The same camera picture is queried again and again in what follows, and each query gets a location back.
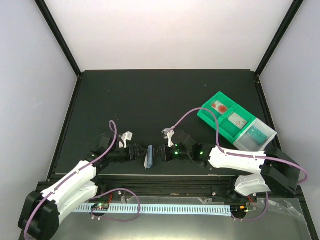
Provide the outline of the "black leather card holder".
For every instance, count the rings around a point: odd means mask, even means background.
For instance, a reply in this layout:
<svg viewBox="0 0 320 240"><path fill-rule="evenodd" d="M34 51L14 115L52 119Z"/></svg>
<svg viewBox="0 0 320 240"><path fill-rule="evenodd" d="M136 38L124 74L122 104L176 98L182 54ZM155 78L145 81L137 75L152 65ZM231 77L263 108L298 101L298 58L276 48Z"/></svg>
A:
<svg viewBox="0 0 320 240"><path fill-rule="evenodd" d="M147 153L144 159L144 168L145 169L151 169L154 164L154 146L149 145L147 147Z"/></svg>

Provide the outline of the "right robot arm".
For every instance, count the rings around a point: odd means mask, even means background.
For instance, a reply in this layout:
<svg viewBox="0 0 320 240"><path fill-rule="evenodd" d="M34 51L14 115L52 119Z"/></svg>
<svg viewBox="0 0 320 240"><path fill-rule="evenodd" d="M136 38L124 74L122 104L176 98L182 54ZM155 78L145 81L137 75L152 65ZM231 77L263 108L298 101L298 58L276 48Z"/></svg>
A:
<svg viewBox="0 0 320 240"><path fill-rule="evenodd" d="M219 149L212 144L183 143L161 145L154 154L164 162L189 160L201 167L211 165L215 169L231 169L244 172L236 176L227 189L228 198L240 201L254 193L272 192L283 198L294 198L299 184L301 166L279 148L266 151L245 152L227 148Z"/></svg>

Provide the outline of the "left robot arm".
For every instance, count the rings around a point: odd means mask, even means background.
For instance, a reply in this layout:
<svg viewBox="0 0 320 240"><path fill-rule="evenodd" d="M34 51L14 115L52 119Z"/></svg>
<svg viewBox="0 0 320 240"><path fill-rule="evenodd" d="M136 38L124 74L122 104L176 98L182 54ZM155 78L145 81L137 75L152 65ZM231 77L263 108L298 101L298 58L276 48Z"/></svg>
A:
<svg viewBox="0 0 320 240"><path fill-rule="evenodd" d="M99 145L63 178L42 190L27 195L18 220L26 240L50 240L63 220L78 206L90 199L103 199L108 192L98 174L113 164L145 157L146 149L129 144L130 138L102 137Z"/></svg>

